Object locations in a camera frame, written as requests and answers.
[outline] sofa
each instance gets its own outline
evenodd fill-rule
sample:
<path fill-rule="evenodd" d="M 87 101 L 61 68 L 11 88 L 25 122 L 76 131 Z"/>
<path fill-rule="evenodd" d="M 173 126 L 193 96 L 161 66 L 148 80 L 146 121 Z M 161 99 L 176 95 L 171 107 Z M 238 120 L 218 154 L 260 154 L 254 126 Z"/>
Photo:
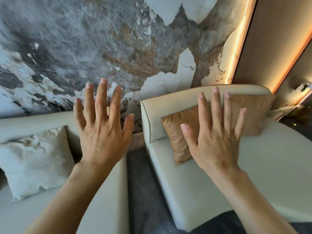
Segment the sofa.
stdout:
<path fill-rule="evenodd" d="M 0 120 L 0 143 L 66 125 L 68 143 L 75 159 L 82 156 L 73 112 L 60 112 Z M 0 172 L 0 232 L 22 233 L 60 189 L 41 191 L 13 202 L 4 173 Z M 114 167 L 89 205 L 77 233 L 129 233 L 126 157 Z"/>
<path fill-rule="evenodd" d="M 220 93 L 271 94 L 261 86 L 219 85 Z M 232 209 L 194 160 L 175 166 L 160 118 L 197 105 L 213 86 L 193 88 L 141 101 L 145 148 L 178 229 L 187 232 Z M 240 141 L 239 165 L 275 209 L 289 221 L 312 221 L 312 142 L 295 130 L 265 119 L 260 136 Z"/>

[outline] throw pillow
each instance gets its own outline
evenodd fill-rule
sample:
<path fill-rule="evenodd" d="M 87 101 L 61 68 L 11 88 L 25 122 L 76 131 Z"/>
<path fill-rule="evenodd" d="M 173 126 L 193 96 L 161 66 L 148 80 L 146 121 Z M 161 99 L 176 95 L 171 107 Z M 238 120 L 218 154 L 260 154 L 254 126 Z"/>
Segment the throw pillow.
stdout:
<path fill-rule="evenodd" d="M 63 185 L 74 165 L 64 126 L 0 143 L 0 168 L 14 201 Z"/>
<path fill-rule="evenodd" d="M 271 109 L 274 99 L 275 95 L 232 95 L 232 126 L 236 124 L 240 109 L 247 108 L 246 121 L 242 135 L 260 135 L 263 130 L 263 120 Z M 179 165 L 191 159 L 192 156 L 180 125 L 183 123 L 188 124 L 193 129 L 195 136 L 198 137 L 198 106 L 162 117 L 160 120 L 170 139 L 175 165 Z"/>

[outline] white pillow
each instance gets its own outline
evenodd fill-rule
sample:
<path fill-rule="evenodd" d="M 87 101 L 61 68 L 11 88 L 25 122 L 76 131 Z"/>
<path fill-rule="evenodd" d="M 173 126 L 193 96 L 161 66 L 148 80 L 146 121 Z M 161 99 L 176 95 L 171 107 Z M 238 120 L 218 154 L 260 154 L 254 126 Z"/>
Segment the white pillow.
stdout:
<path fill-rule="evenodd" d="M 74 165 L 64 126 L 0 143 L 0 168 L 14 201 L 63 185 Z"/>

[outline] finger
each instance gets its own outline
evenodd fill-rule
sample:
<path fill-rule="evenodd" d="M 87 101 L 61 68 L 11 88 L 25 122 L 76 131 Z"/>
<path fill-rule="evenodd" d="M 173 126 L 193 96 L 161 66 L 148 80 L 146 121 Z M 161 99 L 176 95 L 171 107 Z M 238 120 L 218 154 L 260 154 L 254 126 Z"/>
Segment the finger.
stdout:
<path fill-rule="evenodd" d="M 102 78 L 99 82 L 98 90 L 96 93 L 96 102 L 95 102 L 95 110 L 96 110 L 96 120 L 102 121 L 107 120 L 107 110 L 106 110 L 106 99 L 107 96 L 107 80 Z"/>
<path fill-rule="evenodd" d="M 198 117 L 200 128 L 210 129 L 211 121 L 209 116 L 208 104 L 203 92 L 198 95 Z"/>
<path fill-rule="evenodd" d="M 74 118 L 76 121 L 76 124 L 78 126 L 78 129 L 81 131 L 84 129 L 86 125 L 86 121 L 83 115 L 83 106 L 80 98 L 76 98 L 75 104 L 74 104 Z"/>
<path fill-rule="evenodd" d="M 190 126 L 187 124 L 181 124 L 180 127 L 190 151 L 194 151 L 194 149 L 197 147 L 197 138 L 195 137 L 192 128 L 190 128 Z"/>
<path fill-rule="evenodd" d="M 94 107 L 94 85 L 87 83 L 85 85 L 85 119 L 87 123 L 93 124 L 96 119 L 96 111 Z"/>
<path fill-rule="evenodd" d="M 244 128 L 246 112 L 247 112 L 247 108 L 242 108 L 239 111 L 239 116 L 238 116 L 238 119 L 237 119 L 237 122 L 236 122 L 236 125 L 234 128 L 234 134 L 235 134 L 237 141 L 240 140 L 241 133 L 242 133 L 243 128 Z"/>
<path fill-rule="evenodd" d="M 222 116 L 222 106 L 219 87 L 213 88 L 213 93 L 211 96 L 211 115 L 213 119 L 212 121 L 213 129 L 221 129 L 223 116 Z"/>
<path fill-rule="evenodd" d="M 121 87 L 118 85 L 113 92 L 112 101 L 110 105 L 110 122 L 120 122 L 120 102 L 121 102 Z"/>
<path fill-rule="evenodd" d="M 122 130 L 122 137 L 123 137 L 124 141 L 126 142 L 127 146 L 131 142 L 131 136 L 133 133 L 133 129 L 135 127 L 134 117 L 135 117 L 134 114 L 129 114 L 124 121 L 124 128 Z"/>
<path fill-rule="evenodd" d="M 231 104 L 231 94 L 229 92 L 225 92 L 223 94 L 223 126 L 224 130 L 230 134 L 231 132 L 231 123 L 232 123 L 232 104 Z"/>

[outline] brown leather pillow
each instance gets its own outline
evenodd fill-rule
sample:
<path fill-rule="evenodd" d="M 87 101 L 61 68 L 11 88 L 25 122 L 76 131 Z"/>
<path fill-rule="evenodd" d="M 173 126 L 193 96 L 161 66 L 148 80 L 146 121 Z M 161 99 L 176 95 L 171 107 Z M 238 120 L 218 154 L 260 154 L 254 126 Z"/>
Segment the brown leather pillow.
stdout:
<path fill-rule="evenodd" d="M 235 126 L 240 109 L 247 108 L 242 135 L 260 135 L 263 129 L 263 120 L 271 109 L 274 99 L 275 95 L 231 95 L 232 126 Z M 170 139 L 175 165 L 191 159 L 192 156 L 180 125 L 183 123 L 188 124 L 193 129 L 196 137 L 198 137 L 198 106 L 162 117 L 160 120 Z"/>

